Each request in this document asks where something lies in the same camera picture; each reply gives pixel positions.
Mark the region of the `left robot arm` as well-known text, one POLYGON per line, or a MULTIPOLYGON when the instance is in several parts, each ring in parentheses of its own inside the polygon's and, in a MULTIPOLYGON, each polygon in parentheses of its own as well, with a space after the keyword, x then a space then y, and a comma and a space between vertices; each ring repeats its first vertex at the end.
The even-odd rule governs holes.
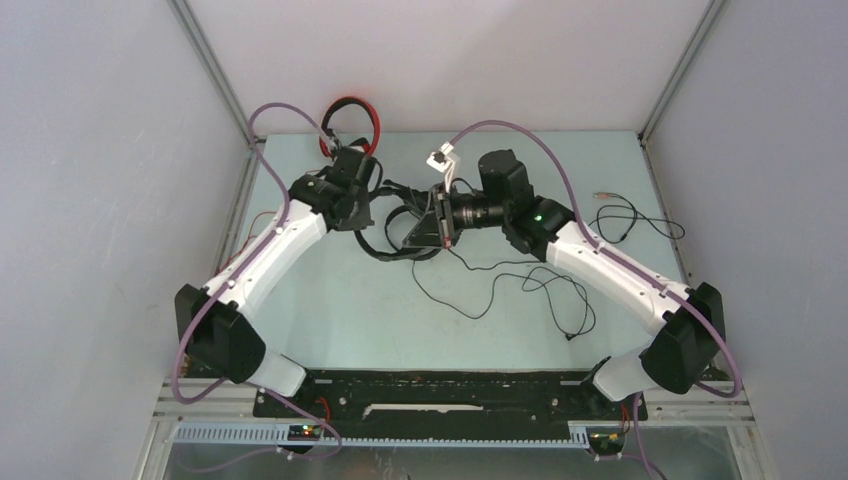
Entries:
POLYGON ((332 231, 372 225, 368 184, 377 164, 361 146, 338 149, 331 165, 292 183, 270 224, 202 287, 175 296, 180 347, 191 360, 234 384, 276 392, 292 416, 316 403, 308 371, 263 340, 256 316, 277 283, 311 246, 332 231))

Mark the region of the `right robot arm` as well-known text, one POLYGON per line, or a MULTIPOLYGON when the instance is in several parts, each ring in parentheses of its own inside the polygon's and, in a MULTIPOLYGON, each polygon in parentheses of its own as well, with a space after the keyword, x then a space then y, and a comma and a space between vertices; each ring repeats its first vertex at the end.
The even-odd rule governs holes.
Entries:
POLYGON ((444 181, 426 194, 423 216, 404 246, 447 250, 466 230, 497 227, 519 252, 578 275, 633 313, 652 340, 594 368, 581 392, 593 417, 610 416, 637 392, 686 394, 699 383, 725 339, 723 298, 715 287, 666 278, 591 233, 574 211, 535 194, 525 165, 510 150, 479 159, 479 191, 459 193, 452 186, 456 160, 452 154, 429 158, 444 181))

